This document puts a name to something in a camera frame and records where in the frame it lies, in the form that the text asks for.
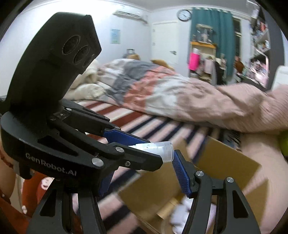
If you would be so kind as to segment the person's left hand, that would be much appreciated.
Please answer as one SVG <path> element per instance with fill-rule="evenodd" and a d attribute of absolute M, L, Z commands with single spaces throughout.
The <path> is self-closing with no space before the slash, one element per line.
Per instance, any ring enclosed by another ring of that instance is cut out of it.
<path fill-rule="evenodd" d="M 13 158 L 4 151 L 1 142 L 1 191 L 7 198 L 11 198 L 15 186 L 16 173 L 13 169 L 14 162 Z"/>

